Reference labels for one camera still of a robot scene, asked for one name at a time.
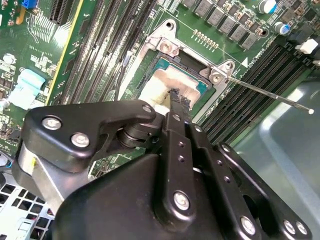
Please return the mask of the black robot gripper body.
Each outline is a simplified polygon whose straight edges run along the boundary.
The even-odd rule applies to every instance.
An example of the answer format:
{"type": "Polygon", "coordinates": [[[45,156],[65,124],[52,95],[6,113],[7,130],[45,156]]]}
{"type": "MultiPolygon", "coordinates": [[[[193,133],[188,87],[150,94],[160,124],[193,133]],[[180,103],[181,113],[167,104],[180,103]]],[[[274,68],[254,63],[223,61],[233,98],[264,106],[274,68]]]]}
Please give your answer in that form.
{"type": "Polygon", "coordinates": [[[134,159],[73,192],[51,226],[54,240],[238,240],[220,194],[209,195],[192,159],[134,159]]]}

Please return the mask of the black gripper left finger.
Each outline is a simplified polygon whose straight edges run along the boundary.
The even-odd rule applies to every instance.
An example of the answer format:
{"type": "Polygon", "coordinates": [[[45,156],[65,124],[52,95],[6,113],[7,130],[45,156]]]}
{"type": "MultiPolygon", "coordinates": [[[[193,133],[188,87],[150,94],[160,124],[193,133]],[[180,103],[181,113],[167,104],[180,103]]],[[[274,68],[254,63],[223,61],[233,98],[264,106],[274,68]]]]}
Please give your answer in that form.
{"type": "Polygon", "coordinates": [[[162,115],[142,100],[37,107],[24,120],[17,162],[56,214],[76,190],[145,155],[192,160],[175,91],[162,115]]]}

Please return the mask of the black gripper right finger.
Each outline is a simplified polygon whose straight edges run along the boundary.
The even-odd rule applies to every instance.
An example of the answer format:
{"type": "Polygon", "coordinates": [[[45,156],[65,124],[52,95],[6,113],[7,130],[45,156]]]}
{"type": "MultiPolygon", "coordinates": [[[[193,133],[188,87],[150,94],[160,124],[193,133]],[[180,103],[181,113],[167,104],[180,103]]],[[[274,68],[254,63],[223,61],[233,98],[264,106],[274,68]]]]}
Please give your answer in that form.
{"type": "Polygon", "coordinates": [[[184,120],[194,164],[203,172],[219,228],[228,240],[311,240],[310,228],[226,143],[212,146],[192,123],[190,100],[174,93],[174,111],[184,120]]]}

